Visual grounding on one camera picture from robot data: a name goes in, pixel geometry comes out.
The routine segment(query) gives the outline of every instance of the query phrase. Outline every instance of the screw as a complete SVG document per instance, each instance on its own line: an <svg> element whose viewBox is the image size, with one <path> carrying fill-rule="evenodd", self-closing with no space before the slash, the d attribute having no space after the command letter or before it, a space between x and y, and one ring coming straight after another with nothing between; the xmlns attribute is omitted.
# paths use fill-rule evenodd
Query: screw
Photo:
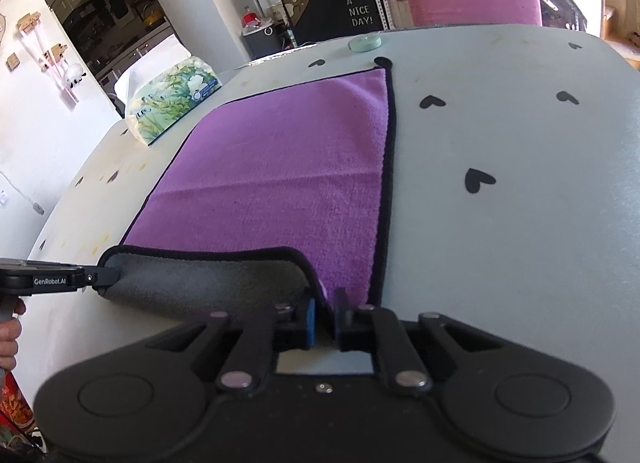
<svg viewBox="0 0 640 463"><path fill-rule="evenodd" d="M318 383L318 385L316 385L316 391L324 395L329 395L334 391L334 387L330 383Z"/></svg>
<svg viewBox="0 0 640 463"><path fill-rule="evenodd" d="M244 371L229 371L220 378L220 383L230 389L244 389L253 381L251 375Z"/></svg>
<svg viewBox="0 0 640 463"><path fill-rule="evenodd" d="M403 387L424 387L427 385L427 375L420 371L400 371L396 374L396 383Z"/></svg>

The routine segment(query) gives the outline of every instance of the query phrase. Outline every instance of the red food packaging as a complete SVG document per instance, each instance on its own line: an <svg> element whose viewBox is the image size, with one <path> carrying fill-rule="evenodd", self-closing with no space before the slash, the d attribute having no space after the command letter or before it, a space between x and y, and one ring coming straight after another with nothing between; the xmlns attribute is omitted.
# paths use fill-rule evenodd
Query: red food packaging
<svg viewBox="0 0 640 463"><path fill-rule="evenodd" d="M24 399L20 387L18 387L14 376L11 373L5 374L4 387L2 389L2 401L0 401L0 423L15 430L14 427L5 419L10 418L22 431L29 432L35 427L33 419L33 411Z"/></svg>

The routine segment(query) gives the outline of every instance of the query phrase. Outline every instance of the human hand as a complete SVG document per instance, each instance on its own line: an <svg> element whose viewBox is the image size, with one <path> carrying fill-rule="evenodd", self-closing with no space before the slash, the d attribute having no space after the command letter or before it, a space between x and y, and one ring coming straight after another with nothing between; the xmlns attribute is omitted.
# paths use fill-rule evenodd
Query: human hand
<svg viewBox="0 0 640 463"><path fill-rule="evenodd" d="M24 315L27 306L22 299L18 299L15 305L15 312ZM16 339L22 333L22 326L17 318L12 318L7 322L0 323L0 368L6 371L15 369L15 355L18 353L18 342Z"/></svg>

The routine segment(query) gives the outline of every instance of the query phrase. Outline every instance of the tabletop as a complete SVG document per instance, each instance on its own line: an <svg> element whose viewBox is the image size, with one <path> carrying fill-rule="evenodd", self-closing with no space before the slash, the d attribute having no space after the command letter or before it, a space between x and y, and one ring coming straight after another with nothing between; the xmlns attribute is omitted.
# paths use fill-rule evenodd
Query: tabletop
<svg viewBox="0 0 640 463"><path fill-rule="evenodd" d="M604 456L632 461L640 452L638 73L607 43L562 29L446 27L382 39L364 54L347 38L252 62L148 147L118 122L30 259L96 263L215 107L387 57L398 122L383 305L402 319L445 313L596 372L618 404ZM430 95L445 104L420 107ZM469 193L470 168L497 182ZM28 307L15 373L29 400L62 367L174 325L92 290L35 297ZM370 362L324 348L286 353L279 368L368 371Z"/></svg>

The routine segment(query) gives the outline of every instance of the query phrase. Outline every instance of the blackboard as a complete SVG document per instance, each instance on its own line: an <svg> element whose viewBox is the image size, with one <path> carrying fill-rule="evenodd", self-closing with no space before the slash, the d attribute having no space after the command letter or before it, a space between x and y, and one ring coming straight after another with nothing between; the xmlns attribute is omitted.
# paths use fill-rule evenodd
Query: blackboard
<svg viewBox="0 0 640 463"><path fill-rule="evenodd" d="M382 29L376 0L308 0L293 34L302 45Z"/></svg>

